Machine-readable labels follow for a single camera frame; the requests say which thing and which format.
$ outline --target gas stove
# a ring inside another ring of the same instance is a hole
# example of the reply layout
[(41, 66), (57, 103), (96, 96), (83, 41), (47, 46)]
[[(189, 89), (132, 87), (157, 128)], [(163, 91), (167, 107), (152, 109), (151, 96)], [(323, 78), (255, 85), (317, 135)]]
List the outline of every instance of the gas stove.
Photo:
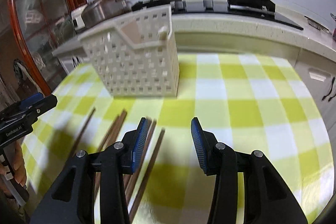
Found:
[(261, 18), (263, 20), (278, 22), (299, 30), (303, 30), (303, 27), (276, 12), (276, 5), (271, 0), (227, 0), (227, 2), (216, 0), (147, 0), (136, 3), (134, 6), (132, 6), (132, 10), (136, 11), (142, 9), (143, 7), (153, 7), (164, 4), (171, 4), (172, 14), (231, 14)]

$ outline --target checkered tablecloth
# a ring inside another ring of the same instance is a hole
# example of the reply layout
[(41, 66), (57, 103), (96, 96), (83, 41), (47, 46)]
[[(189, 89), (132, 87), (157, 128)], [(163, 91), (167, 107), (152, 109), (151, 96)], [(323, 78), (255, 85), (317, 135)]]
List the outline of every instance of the checkered tablecloth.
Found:
[[(157, 119), (140, 180), (160, 129), (166, 129), (133, 223), (206, 223), (215, 177), (199, 167), (190, 133), (195, 116), (204, 130), (234, 150), (263, 151), (311, 223), (332, 196), (333, 157), (314, 100), (288, 61), (246, 54), (179, 54), (179, 64), (177, 98), (112, 98), (91, 65), (81, 65), (66, 77), (54, 92), (57, 107), (39, 118), (22, 146), (31, 192), (28, 211), (62, 170), (91, 109), (97, 111), (79, 146), (89, 153), (125, 108), (119, 140), (141, 117)], [(238, 223), (244, 214), (242, 185), (241, 175)]]

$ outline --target screw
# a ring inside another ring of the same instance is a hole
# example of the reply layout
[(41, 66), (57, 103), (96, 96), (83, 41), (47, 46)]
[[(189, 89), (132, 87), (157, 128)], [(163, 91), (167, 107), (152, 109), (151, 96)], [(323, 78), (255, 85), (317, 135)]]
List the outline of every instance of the screw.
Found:
[(76, 156), (78, 157), (78, 158), (81, 158), (81, 157), (83, 157), (85, 155), (85, 151), (84, 150), (79, 150), (77, 153), (76, 153)]
[(122, 142), (116, 142), (113, 147), (115, 149), (122, 149), (124, 147), (124, 144)]
[(255, 152), (253, 152), (253, 154), (258, 158), (261, 158), (264, 155), (260, 150), (255, 150)]
[(223, 144), (223, 143), (216, 143), (215, 146), (216, 146), (216, 148), (219, 149), (219, 150), (222, 150), (222, 149), (225, 148), (225, 144)]

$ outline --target wooden door frame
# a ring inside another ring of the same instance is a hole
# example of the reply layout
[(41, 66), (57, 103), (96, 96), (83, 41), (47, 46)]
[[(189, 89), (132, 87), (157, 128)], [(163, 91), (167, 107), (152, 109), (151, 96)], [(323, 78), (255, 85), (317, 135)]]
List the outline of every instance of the wooden door frame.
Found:
[(19, 20), (17, 18), (15, 0), (7, 0), (7, 4), (9, 9), (10, 25), (14, 33), (15, 41), (24, 57), (24, 62), (27, 65), (28, 71), (35, 80), (35, 82), (38, 84), (38, 86), (41, 88), (44, 95), (48, 96), (51, 94), (51, 89), (49, 88), (47, 82), (44, 80), (39, 69), (36, 67), (35, 62), (25, 43), (20, 29)]
[[(87, 0), (66, 0), (66, 1), (70, 11), (73, 11), (80, 6), (87, 4)], [(22, 36), (19, 21), (16, 15), (15, 0), (7, 0), (7, 4), (9, 9), (11, 28), (14, 33), (16, 44), (24, 57), (24, 62), (27, 65), (27, 69), (31, 74), (31, 76), (33, 77), (33, 79), (35, 80), (35, 82), (41, 88), (44, 95), (48, 96), (51, 94), (51, 89), (49, 88), (47, 82), (44, 80), (40, 71), (36, 67), (35, 62), (27, 48), (26, 42)]]

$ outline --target chopstick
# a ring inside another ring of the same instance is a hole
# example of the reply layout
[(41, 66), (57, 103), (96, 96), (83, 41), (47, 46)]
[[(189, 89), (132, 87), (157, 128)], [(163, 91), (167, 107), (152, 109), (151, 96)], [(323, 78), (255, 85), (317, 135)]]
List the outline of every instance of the chopstick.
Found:
[(132, 196), (132, 193), (134, 191), (135, 184), (137, 183), (137, 179), (139, 177), (143, 161), (145, 159), (149, 144), (150, 144), (151, 139), (153, 137), (155, 126), (156, 126), (156, 120), (153, 120), (153, 122), (151, 124), (151, 127), (150, 127), (150, 130), (149, 130), (149, 133), (147, 135), (145, 145), (143, 147), (143, 152), (142, 152), (142, 156), (141, 156), (141, 160), (140, 160), (140, 166), (139, 166), (138, 170), (132, 176), (129, 176), (130, 179), (128, 179), (127, 182), (125, 181), (125, 177), (124, 177), (125, 196), (126, 196), (127, 205), (129, 204), (129, 201), (131, 200), (131, 196)]
[(148, 167), (146, 169), (145, 175), (143, 176), (142, 182), (140, 184), (139, 191), (138, 191), (137, 195), (135, 196), (135, 199), (134, 199), (131, 211), (129, 213), (130, 223), (133, 222), (135, 214), (137, 213), (138, 207), (140, 205), (142, 196), (143, 196), (143, 194), (145, 192), (145, 188), (146, 188), (149, 176), (150, 176), (150, 174), (152, 172), (152, 169), (154, 167), (154, 163), (155, 163), (156, 157), (157, 157), (157, 155), (159, 153), (159, 149), (160, 149), (160, 146), (161, 146), (161, 143), (162, 143), (162, 139), (163, 139), (164, 133), (165, 133), (165, 129), (163, 128), (161, 130), (161, 132), (160, 132), (160, 135), (159, 135), (159, 138), (158, 138), (157, 143), (155, 145), (152, 157), (151, 157), (151, 159), (149, 161), (149, 164), (148, 164)]
[(103, 150), (104, 145), (106, 144), (107, 140), (110, 138), (111, 134), (114, 132), (114, 128), (117, 124), (117, 121), (118, 121), (119, 117), (120, 117), (120, 115), (118, 115), (117, 117), (114, 118), (112, 124), (110, 125), (110, 128), (107, 130), (103, 140), (100, 142), (100, 144), (99, 144), (99, 146), (96, 150), (96, 153)]
[[(111, 130), (111, 132), (110, 132), (110, 134), (107, 134), (107, 137), (105, 136), (106, 141), (103, 144), (101, 150), (105, 150), (107, 147), (109, 147), (110, 145), (115, 143), (115, 141), (116, 141), (116, 139), (119, 135), (119, 132), (121, 130), (121, 127), (122, 127), (122, 125), (125, 121), (126, 115), (127, 115), (127, 111), (123, 110), (121, 112), (120, 116), (118, 117), (118, 119), (115, 119), (115, 126), (113, 126), (113, 124), (112, 124), (112, 126), (110, 127), (109, 130)], [(95, 182), (94, 182), (94, 200), (96, 200), (96, 198), (97, 198), (98, 190), (99, 190), (99, 187), (100, 187), (100, 177), (101, 177), (101, 174), (96, 173), (96, 178), (95, 178)]]
[(93, 116), (93, 114), (95, 113), (95, 111), (96, 111), (96, 108), (94, 107), (91, 110), (89, 116), (87, 117), (87, 119), (86, 119), (86, 121), (85, 121), (82, 129), (80, 130), (80, 132), (79, 132), (79, 134), (78, 134), (78, 136), (76, 138), (76, 141), (75, 141), (75, 143), (73, 144), (73, 146), (72, 146), (72, 148), (70, 150), (70, 153), (68, 155), (66, 163), (68, 162), (68, 160), (70, 160), (76, 154), (77, 147), (78, 147), (78, 145), (79, 145), (79, 143), (80, 143), (80, 141), (81, 141), (81, 139), (83, 137), (83, 134), (84, 134), (84, 132), (85, 132), (85, 130), (86, 130), (86, 128), (87, 128), (87, 126), (88, 126), (88, 124), (89, 124), (92, 116)]

